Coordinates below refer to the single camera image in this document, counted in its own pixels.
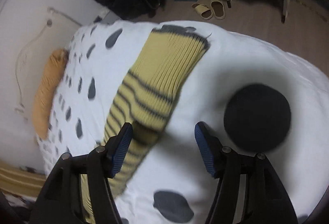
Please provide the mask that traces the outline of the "beige left slipper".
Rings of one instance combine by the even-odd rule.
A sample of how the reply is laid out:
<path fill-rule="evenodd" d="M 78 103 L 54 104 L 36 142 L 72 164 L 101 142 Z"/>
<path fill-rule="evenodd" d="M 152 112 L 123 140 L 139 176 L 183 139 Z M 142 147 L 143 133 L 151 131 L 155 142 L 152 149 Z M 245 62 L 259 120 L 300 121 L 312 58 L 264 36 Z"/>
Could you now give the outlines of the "beige left slipper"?
<path fill-rule="evenodd" d="M 200 3 L 194 3 L 194 4 L 191 5 L 191 7 L 204 20 L 209 20 L 214 15 L 212 10 L 206 5 L 203 5 L 203 4 L 200 4 Z"/>

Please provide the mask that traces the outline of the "yellow grey striped knit sweater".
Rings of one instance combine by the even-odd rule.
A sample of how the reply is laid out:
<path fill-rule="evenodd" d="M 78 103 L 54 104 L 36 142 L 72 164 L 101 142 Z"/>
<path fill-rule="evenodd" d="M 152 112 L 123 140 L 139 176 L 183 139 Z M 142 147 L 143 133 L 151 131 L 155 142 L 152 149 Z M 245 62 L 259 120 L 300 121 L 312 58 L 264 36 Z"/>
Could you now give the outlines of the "yellow grey striped knit sweater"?
<path fill-rule="evenodd" d="M 114 140 L 124 125 L 133 130 L 132 139 L 123 144 L 119 164 L 106 179 L 117 198 L 158 141 L 183 83 L 209 43 L 205 37 L 181 26 L 164 25 L 148 34 L 114 32 L 105 45 L 112 57 L 134 60 L 114 95 L 101 142 L 105 145 Z"/>

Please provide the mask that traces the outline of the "orange knit pillow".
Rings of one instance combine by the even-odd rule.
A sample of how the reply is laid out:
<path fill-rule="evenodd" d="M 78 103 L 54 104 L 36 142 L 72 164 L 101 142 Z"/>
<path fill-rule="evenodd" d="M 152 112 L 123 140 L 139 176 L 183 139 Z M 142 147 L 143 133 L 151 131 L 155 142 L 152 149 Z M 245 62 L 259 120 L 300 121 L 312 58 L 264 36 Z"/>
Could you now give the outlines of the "orange knit pillow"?
<path fill-rule="evenodd" d="M 47 138 L 52 101 L 57 86 L 63 78 L 68 61 L 65 49 L 55 50 L 45 64 L 40 85 L 36 91 L 32 108 L 32 124 L 42 140 Z"/>

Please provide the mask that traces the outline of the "white grey-spotted bed cover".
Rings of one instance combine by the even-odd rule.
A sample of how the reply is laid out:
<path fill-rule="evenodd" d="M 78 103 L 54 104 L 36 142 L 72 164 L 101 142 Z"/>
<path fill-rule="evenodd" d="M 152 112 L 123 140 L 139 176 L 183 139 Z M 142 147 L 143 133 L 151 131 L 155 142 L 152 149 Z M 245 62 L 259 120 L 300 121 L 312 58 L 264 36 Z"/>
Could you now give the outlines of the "white grey-spotted bed cover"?
<path fill-rule="evenodd" d="M 217 181 L 204 166 L 194 127 L 205 122 L 233 147 L 223 118 L 231 96 L 260 83 L 289 102 L 291 128 L 267 153 L 299 222 L 328 202 L 328 77 L 306 60 L 265 41 L 196 21 L 166 22 L 206 38 L 210 47 L 183 84 L 165 132 L 115 203 L 124 223 L 204 223 Z M 79 28 L 52 102 L 49 136 L 39 140 L 45 172 L 61 154 L 89 153 L 103 138 L 105 118 L 128 69 L 161 24 L 117 21 Z"/>

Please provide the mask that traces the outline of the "beige slipper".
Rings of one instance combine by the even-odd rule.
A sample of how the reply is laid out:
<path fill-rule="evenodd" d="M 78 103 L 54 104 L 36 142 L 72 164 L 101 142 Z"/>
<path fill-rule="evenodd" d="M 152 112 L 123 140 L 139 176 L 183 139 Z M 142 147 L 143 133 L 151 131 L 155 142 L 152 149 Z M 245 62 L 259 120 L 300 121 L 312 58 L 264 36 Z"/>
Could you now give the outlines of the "beige slipper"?
<path fill-rule="evenodd" d="M 214 15 L 212 10 L 206 5 L 203 5 L 203 4 L 200 4 L 200 3 L 194 3 L 194 4 L 191 5 L 191 7 L 204 20 L 209 20 Z"/>
<path fill-rule="evenodd" d="M 213 11 L 214 17 L 217 20 L 223 20 L 225 18 L 225 6 L 220 0 L 211 0 L 210 6 Z"/>

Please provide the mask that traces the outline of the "beige right slipper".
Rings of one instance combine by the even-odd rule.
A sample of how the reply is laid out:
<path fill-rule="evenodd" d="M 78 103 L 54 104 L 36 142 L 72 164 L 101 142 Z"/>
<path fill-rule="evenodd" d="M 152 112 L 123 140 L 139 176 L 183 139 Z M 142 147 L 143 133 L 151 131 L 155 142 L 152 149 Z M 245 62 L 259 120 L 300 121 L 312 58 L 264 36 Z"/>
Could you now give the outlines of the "beige right slipper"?
<path fill-rule="evenodd" d="M 223 20 L 225 18 L 225 6 L 220 0 L 211 0 L 210 6 L 213 11 L 214 17 L 217 20 Z"/>

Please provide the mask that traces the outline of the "golden satin curtain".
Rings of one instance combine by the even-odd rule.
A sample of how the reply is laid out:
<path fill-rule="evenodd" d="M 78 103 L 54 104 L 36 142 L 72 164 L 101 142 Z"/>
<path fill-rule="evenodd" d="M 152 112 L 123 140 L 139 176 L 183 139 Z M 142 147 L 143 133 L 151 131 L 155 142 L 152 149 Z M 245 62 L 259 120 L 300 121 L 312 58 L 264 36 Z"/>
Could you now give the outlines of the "golden satin curtain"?
<path fill-rule="evenodd" d="M 28 172 L 1 161 L 1 190 L 22 197 L 36 198 L 46 177 L 43 174 Z"/>

